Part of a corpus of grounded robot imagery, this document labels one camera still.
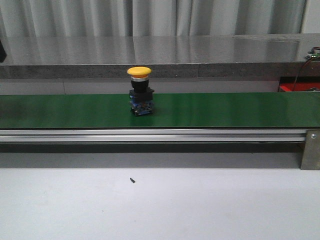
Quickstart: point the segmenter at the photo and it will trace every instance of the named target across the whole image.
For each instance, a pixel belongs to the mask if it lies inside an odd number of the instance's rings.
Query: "yellow button cap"
[[[128,69],[128,74],[134,78],[144,78],[151,73],[151,69],[145,66],[135,66]]]

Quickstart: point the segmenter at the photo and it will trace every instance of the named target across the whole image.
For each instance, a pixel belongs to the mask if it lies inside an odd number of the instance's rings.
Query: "red object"
[[[279,89],[283,92],[292,92],[293,83],[281,83]],[[297,82],[294,91],[306,91],[311,88],[320,89],[320,82]]]

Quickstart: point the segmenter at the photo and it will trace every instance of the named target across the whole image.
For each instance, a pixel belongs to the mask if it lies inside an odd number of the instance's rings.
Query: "gray granite ledge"
[[[1,38],[3,79],[127,78],[132,66],[153,78],[295,76],[320,34]],[[312,62],[301,76],[320,76]]]

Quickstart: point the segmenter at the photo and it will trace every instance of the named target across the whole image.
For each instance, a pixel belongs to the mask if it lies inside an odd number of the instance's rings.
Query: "aluminum rail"
[[[35,142],[304,142],[302,128],[0,130],[0,143]]]

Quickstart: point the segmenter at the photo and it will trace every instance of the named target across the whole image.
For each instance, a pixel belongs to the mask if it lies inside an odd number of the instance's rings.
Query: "white curtain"
[[[305,0],[0,0],[0,34],[193,36],[299,33]]]

